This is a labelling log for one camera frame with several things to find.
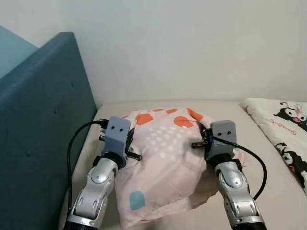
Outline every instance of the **white wall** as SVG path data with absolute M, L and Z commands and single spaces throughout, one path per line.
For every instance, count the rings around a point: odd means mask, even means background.
M 306 99 L 305 0 L 59 0 L 98 105 Z
M 56 0 L 1 0 L 0 25 L 37 47 L 63 31 Z

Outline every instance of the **white dot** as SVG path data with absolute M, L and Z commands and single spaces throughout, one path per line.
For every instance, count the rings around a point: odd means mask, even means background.
M 183 155 L 183 150 L 182 149 L 179 149 L 178 153 L 177 153 L 179 156 Z

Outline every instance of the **mattress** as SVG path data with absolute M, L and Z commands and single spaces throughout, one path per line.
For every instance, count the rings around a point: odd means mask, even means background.
M 97 112 L 95 119 L 111 116 L 128 115 L 135 109 L 189 107 L 199 113 L 207 114 L 214 120 L 232 120 L 236 124 L 237 142 L 258 154 L 265 162 L 268 170 L 267 185 L 257 200 L 261 214 L 268 229 L 305 230 L 307 229 L 307 201 L 304 192 L 289 173 L 279 153 L 265 137 L 252 118 L 238 105 L 239 102 L 223 101 L 152 101 L 133 103 L 107 103 Z M 92 166 L 96 155 L 100 154 L 103 142 L 98 140 L 99 126 L 92 126 L 73 174 L 73 196 L 76 197 L 85 182 L 85 176 Z M 248 166 L 244 173 L 250 184 L 252 196 L 257 192 L 262 181 L 262 168 L 252 157 L 248 158 Z M 115 193 L 109 197 L 104 230 L 119 230 L 119 217 Z M 186 213 L 166 216 L 157 219 L 143 229 L 230 229 L 224 211 L 222 196 L 217 193 L 208 202 L 197 209 Z

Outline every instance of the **orange polka dot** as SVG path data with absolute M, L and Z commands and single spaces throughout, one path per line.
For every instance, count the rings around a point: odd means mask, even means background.
M 154 109 L 152 110 L 153 112 L 159 112 L 159 111 L 162 111 L 163 109 Z
M 196 113 L 195 111 L 191 109 L 187 109 L 188 114 L 193 117 L 195 120 L 200 121 L 203 119 L 203 115 Z
M 150 122 L 153 120 L 153 117 L 150 114 L 139 114 L 136 116 L 136 124 L 137 125 L 143 125 L 147 122 Z
M 166 113 L 171 114 L 171 113 L 174 113 L 176 111 L 177 111 L 177 109 L 169 109 L 169 110 L 166 111 Z
M 174 119 L 174 123 L 180 127 L 187 127 L 187 128 L 190 128 L 193 126 L 193 124 L 184 116 L 177 116 L 175 119 Z

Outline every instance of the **blue upholstered headboard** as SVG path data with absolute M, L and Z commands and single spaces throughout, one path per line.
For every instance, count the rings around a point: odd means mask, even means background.
M 57 228 L 67 145 L 95 113 L 73 33 L 58 34 L 0 79 L 1 230 Z M 74 143 L 73 167 L 86 133 Z

